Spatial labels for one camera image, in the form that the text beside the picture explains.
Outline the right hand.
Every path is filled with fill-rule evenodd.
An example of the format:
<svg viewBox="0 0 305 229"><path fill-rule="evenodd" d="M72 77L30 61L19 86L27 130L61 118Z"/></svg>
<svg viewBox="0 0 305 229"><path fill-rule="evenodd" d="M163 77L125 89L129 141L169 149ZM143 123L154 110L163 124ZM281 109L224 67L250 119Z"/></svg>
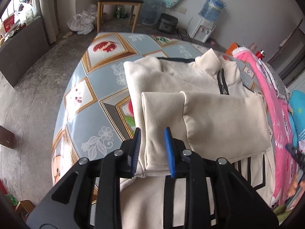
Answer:
<svg viewBox="0 0 305 229"><path fill-rule="evenodd" d="M292 197L292 196L295 195L296 189L298 187L298 180L297 180L297 178L298 178L298 174L295 174L295 176L293 177L293 180L292 180L292 182L290 184L290 187L288 189L287 197Z"/></svg>

